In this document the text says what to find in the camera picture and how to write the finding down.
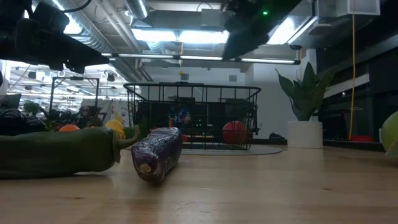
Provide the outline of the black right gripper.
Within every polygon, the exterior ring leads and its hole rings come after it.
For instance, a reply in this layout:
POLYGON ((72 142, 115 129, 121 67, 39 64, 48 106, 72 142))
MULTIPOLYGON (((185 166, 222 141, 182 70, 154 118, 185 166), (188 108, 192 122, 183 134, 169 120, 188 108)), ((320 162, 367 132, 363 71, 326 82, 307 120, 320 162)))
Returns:
POLYGON ((267 43, 267 33, 300 3, 301 0, 222 1, 224 28, 229 32, 223 60, 239 57, 267 43))

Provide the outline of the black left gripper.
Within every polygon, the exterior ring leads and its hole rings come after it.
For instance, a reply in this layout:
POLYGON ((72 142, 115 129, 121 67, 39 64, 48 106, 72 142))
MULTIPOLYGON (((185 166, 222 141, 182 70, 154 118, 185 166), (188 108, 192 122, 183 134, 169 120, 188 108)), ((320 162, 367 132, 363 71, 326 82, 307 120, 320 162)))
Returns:
POLYGON ((86 66, 109 63, 109 58, 99 51, 69 35, 44 29, 32 19, 21 19, 14 28, 1 24, 1 58, 47 65, 52 70, 63 70, 65 64, 79 74, 85 72, 86 66))

